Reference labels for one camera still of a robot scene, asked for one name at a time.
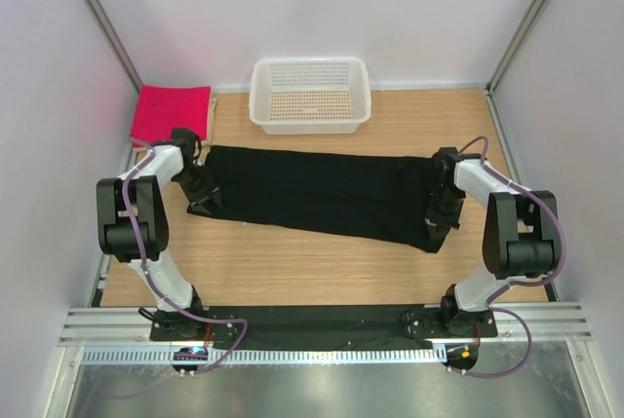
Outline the black t-shirt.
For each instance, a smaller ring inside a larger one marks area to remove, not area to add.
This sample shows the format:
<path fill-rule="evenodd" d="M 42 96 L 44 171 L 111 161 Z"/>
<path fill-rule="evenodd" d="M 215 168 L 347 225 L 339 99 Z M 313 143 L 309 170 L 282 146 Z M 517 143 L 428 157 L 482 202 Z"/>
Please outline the black t-shirt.
<path fill-rule="evenodd" d="M 430 158 L 213 146 L 222 194 L 215 219 L 397 243 L 425 252 Z"/>

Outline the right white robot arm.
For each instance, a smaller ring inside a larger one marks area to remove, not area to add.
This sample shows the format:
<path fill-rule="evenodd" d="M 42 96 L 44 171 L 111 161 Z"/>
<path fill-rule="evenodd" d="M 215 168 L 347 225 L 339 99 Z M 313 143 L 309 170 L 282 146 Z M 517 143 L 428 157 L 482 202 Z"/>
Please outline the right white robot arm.
<path fill-rule="evenodd" d="M 549 191 L 533 191 L 494 169 L 485 157 L 445 147 L 433 155 L 434 178 L 425 223 L 430 239 L 444 240 L 459 227 L 470 195 L 487 211 L 483 264 L 452 285 L 441 299 L 436 320 L 451 336 L 467 337 L 490 319 L 490 304 L 514 286 L 549 284 L 565 261 L 565 237 L 557 201 Z"/>

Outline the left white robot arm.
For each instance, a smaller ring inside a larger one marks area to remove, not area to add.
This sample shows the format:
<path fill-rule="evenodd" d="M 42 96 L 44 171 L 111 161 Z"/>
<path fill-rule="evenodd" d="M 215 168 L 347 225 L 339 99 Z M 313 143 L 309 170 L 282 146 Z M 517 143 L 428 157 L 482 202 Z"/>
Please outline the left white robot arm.
<path fill-rule="evenodd" d="M 191 211 L 210 216 L 222 207 L 219 186 L 200 163 L 201 138 L 176 128 L 168 140 L 147 143 L 145 156 L 125 173 L 96 185 L 97 236 L 103 253 L 129 265 L 157 303 L 141 313 L 161 329 L 199 328 L 207 322 L 196 288 L 179 272 L 169 251 L 170 228 L 162 189 L 177 184 Z"/>

